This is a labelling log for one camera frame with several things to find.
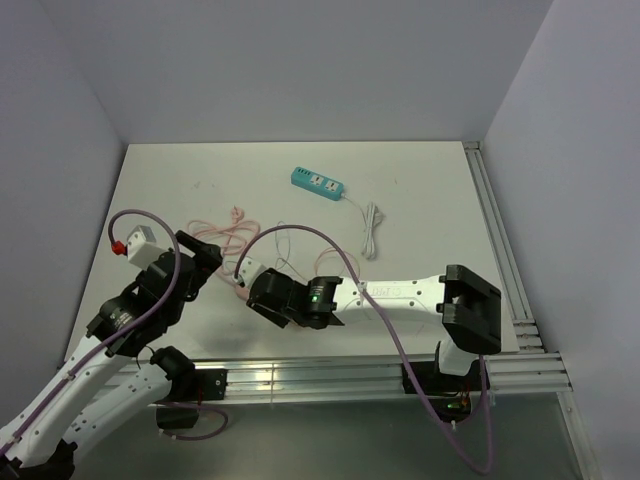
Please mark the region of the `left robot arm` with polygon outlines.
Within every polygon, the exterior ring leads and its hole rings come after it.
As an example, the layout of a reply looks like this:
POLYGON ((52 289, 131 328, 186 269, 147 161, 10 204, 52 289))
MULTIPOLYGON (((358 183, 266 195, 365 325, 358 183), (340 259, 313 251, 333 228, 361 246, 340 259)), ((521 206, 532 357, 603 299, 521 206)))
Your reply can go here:
POLYGON ((155 350, 125 384, 94 397, 130 360, 176 324, 184 306, 222 264, 219 246, 178 231, 177 254, 139 226, 112 250, 139 268, 120 295, 106 301, 85 337, 45 389, 1 430, 4 479, 68 479, 75 457, 131 415, 157 401, 176 402, 197 390, 194 363, 174 347, 155 350))

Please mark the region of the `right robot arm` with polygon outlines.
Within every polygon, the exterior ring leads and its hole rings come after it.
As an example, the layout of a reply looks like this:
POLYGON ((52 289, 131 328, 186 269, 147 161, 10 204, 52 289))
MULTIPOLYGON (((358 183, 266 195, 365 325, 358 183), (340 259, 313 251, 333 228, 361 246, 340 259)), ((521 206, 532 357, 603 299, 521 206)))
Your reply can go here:
POLYGON ((435 383, 446 390, 466 379, 476 358, 502 350, 501 291, 462 265, 417 280, 317 276, 300 283, 247 257, 237 282, 248 289, 248 307, 280 328, 290 323, 314 330, 345 327, 371 321, 378 308, 395 329, 442 328, 432 370, 435 383))

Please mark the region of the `pink power strip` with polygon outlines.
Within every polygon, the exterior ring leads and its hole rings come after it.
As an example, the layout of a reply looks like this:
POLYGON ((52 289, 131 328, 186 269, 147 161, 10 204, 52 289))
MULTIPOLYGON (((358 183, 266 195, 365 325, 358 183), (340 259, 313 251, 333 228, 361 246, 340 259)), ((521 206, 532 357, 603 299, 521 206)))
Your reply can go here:
POLYGON ((235 293, 238 298, 246 302, 249 298, 249 289, 246 286, 236 285, 235 293))

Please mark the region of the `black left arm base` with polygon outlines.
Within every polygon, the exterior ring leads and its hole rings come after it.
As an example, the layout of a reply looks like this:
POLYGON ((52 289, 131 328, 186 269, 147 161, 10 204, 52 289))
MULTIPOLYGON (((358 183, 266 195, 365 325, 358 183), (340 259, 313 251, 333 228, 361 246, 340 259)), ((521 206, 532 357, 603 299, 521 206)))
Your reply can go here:
POLYGON ((229 425, 229 415, 213 402, 225 398, 228 370, 195 369, 181 374, 170 393, 155 403, 155 421, 161 436, 184 442, 204 441, 220 435, 229 425), (213 413, 220 425, 207 434, 191 434, 206 413, 213 413))

